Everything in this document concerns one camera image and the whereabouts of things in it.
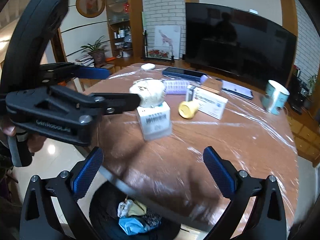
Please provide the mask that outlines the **person's left hand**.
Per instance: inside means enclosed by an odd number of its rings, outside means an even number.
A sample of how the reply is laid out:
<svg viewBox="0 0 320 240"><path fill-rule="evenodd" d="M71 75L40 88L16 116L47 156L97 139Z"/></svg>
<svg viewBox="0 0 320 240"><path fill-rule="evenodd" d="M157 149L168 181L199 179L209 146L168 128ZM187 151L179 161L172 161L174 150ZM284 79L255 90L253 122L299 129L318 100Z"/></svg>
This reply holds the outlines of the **person's left hand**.
<svg viewBox="0 0 320 240"><path fill-rule="evenodd" d="M1 117L1 132L7 136L14 137L17 133L16 126L9 120L8 117ZM32 134L27 141L28 149L31 153L36 153L44 145L46 137L39 134Z"/></svg>

